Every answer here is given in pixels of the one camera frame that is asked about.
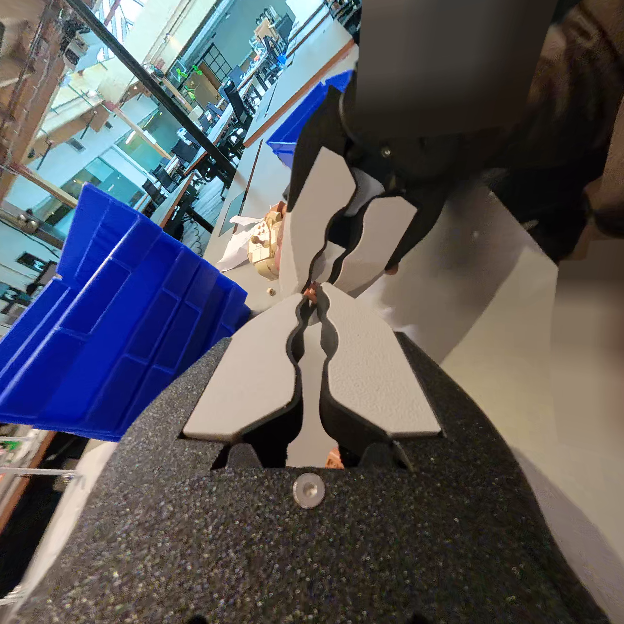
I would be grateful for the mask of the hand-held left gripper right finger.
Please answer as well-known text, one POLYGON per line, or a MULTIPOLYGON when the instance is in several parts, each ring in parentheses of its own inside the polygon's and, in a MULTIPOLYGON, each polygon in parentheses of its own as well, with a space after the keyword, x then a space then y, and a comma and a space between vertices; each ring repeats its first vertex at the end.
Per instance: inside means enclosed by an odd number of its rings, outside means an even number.
POLYGON ((317 290, 323 365, 319 414, 334 439, 436 436, 441 425, 393 329, 330 283, 317 290))

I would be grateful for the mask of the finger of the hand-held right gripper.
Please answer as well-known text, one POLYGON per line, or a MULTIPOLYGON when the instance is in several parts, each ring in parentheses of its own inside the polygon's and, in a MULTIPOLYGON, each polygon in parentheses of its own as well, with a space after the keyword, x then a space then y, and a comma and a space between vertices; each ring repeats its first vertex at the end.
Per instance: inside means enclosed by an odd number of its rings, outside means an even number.
POLYGON ((345 218, 344 252, 334 261, 327 279, 336 288, 357 296, 386 270, 417 208, 401 195, 370 199, 345 218))
POLYGON ((293 207, 284 218, 279 292, 301 294, 311 283, 329 226, 350 204, 356 181, 343 156, 322 147, 293 207))

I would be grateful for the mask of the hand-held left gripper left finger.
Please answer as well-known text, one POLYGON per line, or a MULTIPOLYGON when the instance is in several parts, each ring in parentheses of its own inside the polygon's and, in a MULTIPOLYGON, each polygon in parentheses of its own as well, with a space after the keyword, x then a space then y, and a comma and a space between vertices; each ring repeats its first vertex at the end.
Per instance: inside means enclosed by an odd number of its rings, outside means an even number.
POLYGON ((255 316, 232 337, 183 428, 189 439, 238 442, 265 434, 291 442, 301 431, 298 365, 308 300, 293 294, 255 316))

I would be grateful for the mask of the tan brown brick toy figure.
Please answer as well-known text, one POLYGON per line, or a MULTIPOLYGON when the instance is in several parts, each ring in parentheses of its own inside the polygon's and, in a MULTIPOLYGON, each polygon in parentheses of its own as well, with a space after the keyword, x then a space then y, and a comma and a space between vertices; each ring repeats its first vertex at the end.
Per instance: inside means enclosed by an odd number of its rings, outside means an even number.
POLYGON ((248 261, 268 281, 279 278, 282 225, 287 204, 280 201, 252 229, 248 241, 248 261))

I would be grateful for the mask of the person's right forearm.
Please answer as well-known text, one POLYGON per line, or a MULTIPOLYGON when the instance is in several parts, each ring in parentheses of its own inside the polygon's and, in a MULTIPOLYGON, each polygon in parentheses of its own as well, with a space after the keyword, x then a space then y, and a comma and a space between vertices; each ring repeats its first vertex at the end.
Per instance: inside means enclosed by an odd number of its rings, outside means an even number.
POLYGON ((558 264, 583 237, 623 238, 623 2, 579 1, 547 37, 519 221, 558 264))

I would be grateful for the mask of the grey desk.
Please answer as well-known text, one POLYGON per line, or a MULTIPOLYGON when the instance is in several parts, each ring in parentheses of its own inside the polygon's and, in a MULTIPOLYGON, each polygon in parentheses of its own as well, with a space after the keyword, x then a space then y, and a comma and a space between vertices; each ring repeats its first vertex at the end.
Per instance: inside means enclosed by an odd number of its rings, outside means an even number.
POLYGON ((291 442, 189 439, 230 339, 154 399, 105 465, 23 623, 623 622, 623 255, 557 267, 479 184, 517 168, 546 18, 493 2, 363 2, 351 135, 488 131, 480 172, 357 296, 395 332, 441 425, 334 439, 318 304, 291 442), (324 467, 336 445, 345 470, 324 467))

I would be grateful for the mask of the torn white paper bag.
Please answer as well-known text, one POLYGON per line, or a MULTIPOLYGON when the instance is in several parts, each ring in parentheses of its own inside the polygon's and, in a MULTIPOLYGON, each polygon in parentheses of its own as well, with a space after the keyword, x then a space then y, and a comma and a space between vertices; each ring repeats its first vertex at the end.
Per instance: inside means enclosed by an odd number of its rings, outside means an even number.
POLYGON ((224 273, 248 262, 248 244, 253 230, 241 230, 234 233, 227 243, 221 259, 214 263, 219 272, 224 273))

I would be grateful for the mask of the small blue storage bin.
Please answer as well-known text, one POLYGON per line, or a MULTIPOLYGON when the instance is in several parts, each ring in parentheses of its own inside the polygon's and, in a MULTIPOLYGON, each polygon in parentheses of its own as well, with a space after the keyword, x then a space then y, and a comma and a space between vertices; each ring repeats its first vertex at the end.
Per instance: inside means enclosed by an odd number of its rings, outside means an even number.
POLYGON ((353 73, 354 70, 351 69, 318 82, 270 135, 267 145, 280 162, 290 170, 293 166, 294 151, 304 126, 322 105, 331 87, 345 92, 353 73))

